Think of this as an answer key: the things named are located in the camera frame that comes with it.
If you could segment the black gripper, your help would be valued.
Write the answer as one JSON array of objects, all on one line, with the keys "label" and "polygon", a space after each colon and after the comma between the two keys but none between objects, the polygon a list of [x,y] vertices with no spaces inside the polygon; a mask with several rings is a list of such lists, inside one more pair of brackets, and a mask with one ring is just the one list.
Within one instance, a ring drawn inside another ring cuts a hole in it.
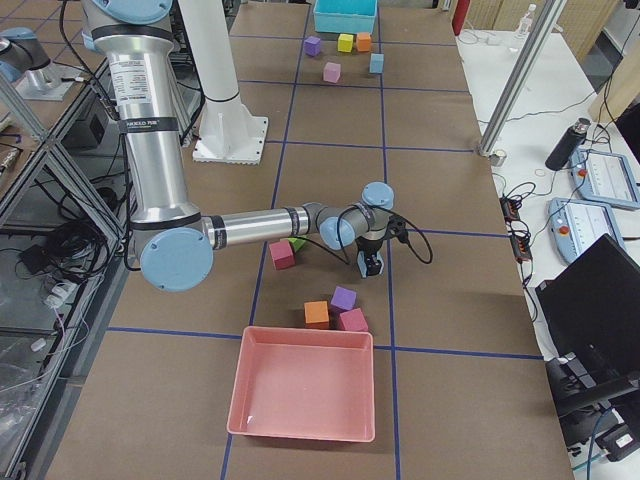
[{"label": "black gripper", "polygon": [[369,239],[364,236],[357,238],[358,258],[360,259],[360,272],[362,277],[368,277],[367,260],[370,259],[370,275],[377,276],[381,273],[380,250],[384,239]]}]

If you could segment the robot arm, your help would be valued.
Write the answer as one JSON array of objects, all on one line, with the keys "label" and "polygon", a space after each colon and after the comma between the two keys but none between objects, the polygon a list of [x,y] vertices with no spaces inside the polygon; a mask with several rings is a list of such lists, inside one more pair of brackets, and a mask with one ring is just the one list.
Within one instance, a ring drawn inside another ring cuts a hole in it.
[{"label": "robot arm", "polygon": [[[342,208],[311,202],[208,216],[191,202],[169,61],[171,7],[168,1],[83,3],[91,43],[111,73],[137,200],[131,229],[144,278],[164,291],[185,291],[207,277],[218,250],[315,233],[333,250],[355,245],[361,275],[379,275],[394,201],[383,182],[368,184],[358,202]],[[241,100],[222,5],[183,1],[179,8],[204,97],[196,158],[258,163],[268,121]]]}]

